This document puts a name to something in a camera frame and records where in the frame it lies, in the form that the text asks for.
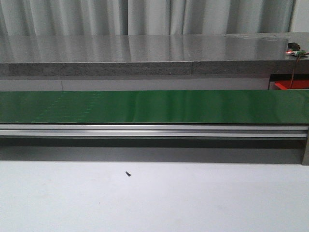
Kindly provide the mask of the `green conveyor belt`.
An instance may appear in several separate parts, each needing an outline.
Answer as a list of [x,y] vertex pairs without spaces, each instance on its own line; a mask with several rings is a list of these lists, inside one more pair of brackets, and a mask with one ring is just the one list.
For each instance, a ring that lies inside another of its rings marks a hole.
[[3,91],[1,123],[308,124],[307,90]]

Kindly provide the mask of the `grey stone counter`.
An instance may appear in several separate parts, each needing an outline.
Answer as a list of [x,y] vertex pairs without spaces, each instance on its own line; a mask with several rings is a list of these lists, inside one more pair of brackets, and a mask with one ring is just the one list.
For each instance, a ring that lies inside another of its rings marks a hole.
[[212,74],[300,74],[286,54],[289,42],[308,50],[306,32],[121,35],[2,36],[1,76],[125,76]]

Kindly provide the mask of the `red plastic tray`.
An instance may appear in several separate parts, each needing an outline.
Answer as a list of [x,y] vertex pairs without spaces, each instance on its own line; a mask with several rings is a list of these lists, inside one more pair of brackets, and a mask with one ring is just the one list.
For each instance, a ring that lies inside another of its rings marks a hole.
[[294,81],[292,84],[288,81],[276,81],[275,86],[281,90],[288,89],[308,89],[309,82],[306,80]]

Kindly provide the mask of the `small green circuit board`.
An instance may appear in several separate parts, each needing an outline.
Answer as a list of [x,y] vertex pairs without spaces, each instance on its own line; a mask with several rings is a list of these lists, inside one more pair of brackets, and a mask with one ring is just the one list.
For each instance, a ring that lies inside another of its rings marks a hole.
[[307,57],[309,55],[308,51],[301,50],[300,45],[297,43],[288,43],[285,53],[295,57]]

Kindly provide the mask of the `grey curtain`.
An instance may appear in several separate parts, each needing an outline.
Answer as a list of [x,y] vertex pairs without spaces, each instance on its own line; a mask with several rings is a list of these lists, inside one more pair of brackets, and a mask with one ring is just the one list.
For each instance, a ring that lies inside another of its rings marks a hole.
[[3,0],[0,3],[2,36],[308,30],[306,0]]

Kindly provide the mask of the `aluminium conveyor frame rail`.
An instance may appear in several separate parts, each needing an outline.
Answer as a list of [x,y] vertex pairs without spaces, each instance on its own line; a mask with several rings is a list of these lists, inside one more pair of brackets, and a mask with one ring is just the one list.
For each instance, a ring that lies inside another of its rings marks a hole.
[[305,125],[3,124],[0,158],[303,164]]

